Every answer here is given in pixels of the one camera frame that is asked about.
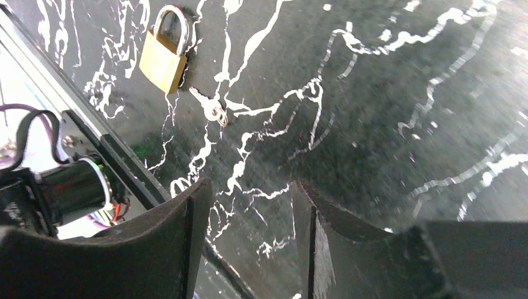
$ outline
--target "black cylindrical motor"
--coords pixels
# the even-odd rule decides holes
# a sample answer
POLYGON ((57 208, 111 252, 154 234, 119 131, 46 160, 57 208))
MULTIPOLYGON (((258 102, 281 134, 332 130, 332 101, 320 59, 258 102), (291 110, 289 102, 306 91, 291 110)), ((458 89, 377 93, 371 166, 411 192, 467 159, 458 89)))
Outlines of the black cylindrical motor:
POLYGON ((101 209, 113 196, 110 178, 103 166, 82 158, 40 174, 44 199, 54 225, 64 225, 101 209))
POLYGON ((54 235, 53 226, 77 220, 121 198, 123 187, 97 157, 40 173, 19 169, 0 177, 0 225, 54 235))

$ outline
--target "padlock body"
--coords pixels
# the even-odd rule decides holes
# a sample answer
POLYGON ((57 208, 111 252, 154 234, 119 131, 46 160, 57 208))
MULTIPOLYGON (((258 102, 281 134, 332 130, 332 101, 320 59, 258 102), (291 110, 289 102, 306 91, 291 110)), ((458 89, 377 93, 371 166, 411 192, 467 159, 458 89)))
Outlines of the padlock body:
POLYGON ((167 37, 154 37, 147 31, 143 53, 139 60, 139 69, 155 86, 164 93, 174 93, 178 89, 187 57, 176 54, 176 45, 167 37))

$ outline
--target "black marble surface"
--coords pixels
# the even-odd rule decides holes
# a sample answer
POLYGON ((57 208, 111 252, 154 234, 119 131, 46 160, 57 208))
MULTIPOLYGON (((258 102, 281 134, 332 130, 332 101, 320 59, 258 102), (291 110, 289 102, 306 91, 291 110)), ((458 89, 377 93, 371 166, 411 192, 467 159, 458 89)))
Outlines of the black marble surface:
MULTIPOLYGON (((301 296, 293 179, 391 231, 528 219, 528 1, 177 1, 168 96, 137 67, 165 1, 7 2, 163 186, 213 180, 207 238, 258 298, 301 296)), ((234 298, 214 273, 200 297, 234 298)))

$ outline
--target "wire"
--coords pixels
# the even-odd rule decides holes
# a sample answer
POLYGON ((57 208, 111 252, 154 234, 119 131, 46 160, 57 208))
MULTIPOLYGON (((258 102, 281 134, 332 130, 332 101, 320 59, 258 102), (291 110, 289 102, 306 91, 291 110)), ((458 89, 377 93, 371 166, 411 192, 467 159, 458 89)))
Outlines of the wire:
MULTIPOLYGON (((36 109, 35 107, 29 106, 26 104, 21 104, 21 103, 3 104, 0 106, 0 112, 4 112, 5 115, 7 115, 6 113, 7 110, 12 110, 12 109, 25 110, 28 112, 38 111, 38 109, 36 109)), ((44 129, 46 130, 46 134, 48 135, 49 140, 52 141, 53 132, 49 125, 48 119, 46 119, 46 116, 44 115, 39 115, 39 118, 42 121, 42 124, 44 125, 44 129)))
MULTIPOLYGON (((0 82, 0 100, 2 100, 2 106, 4 106, 6 103, 4 103, 4 92, 2 90, 2 82, 0 82)), ((4 111, 4 121, 6 122, 6 128, 7 128, 8 127, 8 125, 7 125, 7 113, 5 111, 4 111)))
POLYGON ((96 215, 99 215, 99 218, 103 221, 103 223, 107 226, 112 226, 112 222, 110 222, 111 217, 108 215, 108 211, 101 209, 95 213, 96 215))
POLYGON ((0 174, 8 173, 17 167, 19 167, 23 160, 24 160, 24 153, 26 152, 26 146, 27 146, 27 138, 29 136, 29 127, 31 126, 31 123, 33 120, 39 116, 39 115, 45 115, 49 119, 52 125, 52 157, 55 162, 58 164, 67 164, 69 161, 66 159, 65 161, 62 161, 58 154, 57 154, 57 142, 59 141, 59 126, 60 122, 59 119, 55 116, 55 114, 49 110, 36 110, 31 111, 28 113, 22 121, 20 122, 20 125, 18 127, 17 133, 16 133, 16 155, 15 155, 15 162, 6 167, 0 169, 0 174))
POLYGON ((99 211, 95 211, 93 213, 90 214, 93 218, 95 218, 95 220, 101 222, 102 224, 106 225, 106 226, 110 226, 110 221, 108 219, 105 219, 100 213, 99 211))
POLYGON ((97 220, 96 217, 94 217, 92 214, 87 215, 86 218, 88 220, 90 220, 93 223, 93 225, 95 225, 99 229, 107 229, 107 228, 109 228, 109 226, 104 225, 101 222, 99 222, 99 220, 97 220))
POLYGON ((108 225, 112 225, 112 215, 108 212, 106 209, 99 210, 99 213, 105 216, 106 221, 108 222, 108 225))
POLYGON ((130 208, 130 202, 125 202, 124 205, 125 205, 125 211, 123 212, 122 215, 119 215, 119 213, 121 211, 121 204, 117 204, 117 205, 114 206, 115 213, 114 213, 114 218, 112 218, 112 222, 116 222, 118 220, 121 220, 123 218, 123 216, 125 216, 125 214, 128 212, 128 209, 130 208))
POLYGON ((117 221, 117 218, 119 217, 119 211, 120 210, 121 210, 121 205, 117 204, 115 206, 115 213, 114 213, 114 218, 112 218, 112 222, 116 222, 117 221))

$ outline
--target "screw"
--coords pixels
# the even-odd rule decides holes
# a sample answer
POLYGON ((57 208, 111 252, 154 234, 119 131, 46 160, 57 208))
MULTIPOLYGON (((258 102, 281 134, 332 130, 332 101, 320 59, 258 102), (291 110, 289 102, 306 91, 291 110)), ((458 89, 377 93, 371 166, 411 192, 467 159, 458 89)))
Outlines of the screw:
POLYGON ((73 148, 77 144, 77 139, 73 136, 66 136, 62 139, 62 146, 73 148))

